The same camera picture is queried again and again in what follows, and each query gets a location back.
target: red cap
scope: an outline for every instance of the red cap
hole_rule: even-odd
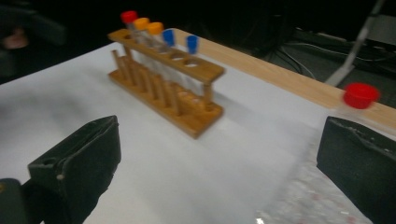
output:
[[[345,90],[344,102],[357,109],[368,108],[379,98],[379,91],[364,83],[351,83],[346,86]]]
[[[137,19],[136,11],[124,11],[121,13],[121,20],[123,23],[130,23]]]

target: blue test tube cap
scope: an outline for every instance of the blue test tube cap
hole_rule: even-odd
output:
[[[189,54],[196,54],[198,50],[198,36],[189,35],[186,37],[186,41]]]
[[[173,47],[175,45],[175,37],[172,29],[166,29],[163,31],[163,41],[165,41],[169,47]]]

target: table surface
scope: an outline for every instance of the table surface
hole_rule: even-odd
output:
[[[178,43],[187,33],[176,30]],[[113,43],[0,86],[0,178],[94,119],[116,115],[122,159],[85,223],[252,223],[296,164],[317,147],[340,90],[201,39],[200,56],[226,68],[214,83],[224,115],[192,139],[113,83]],[[366,113],[395,125],[394,109]]]

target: red round lid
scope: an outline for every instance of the red round lid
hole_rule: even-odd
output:
[[[124,11],[121,13],[121,20],[123,23],[130,23],[137,19],[136,11]]]
[[[351,83],[346,86],[344,102],[357,109],[365,109],[379,98],[379,91],[364,83]]]

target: wooden test tube rack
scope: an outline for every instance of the wooden test tube rack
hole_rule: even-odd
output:
[[[212,102],[212,83],[224,73],[224,68],[201,58],[191,57],[187,52],[178,49],[159,53],[155,49],[137,44],[129,33],[127,29],[120,29],[108,34],[110,40],[123,45],[125,53],[120,56],[116,50],[112,50],[118,69],[109,74],[110,78],[182,131],[197,138],[223,113],[223,108]],[[198,80],[202,83],[203,95],[196,95],[186,89],[187,87],[164,80],[163,74],[154,74],[146,64],[134,59],[132,50],[178,71],[179,74]],[[182,55],[182,59],[172,59],[172,54],[175,53]],[[187,66],[190,60],[194,60],[197,65]]]

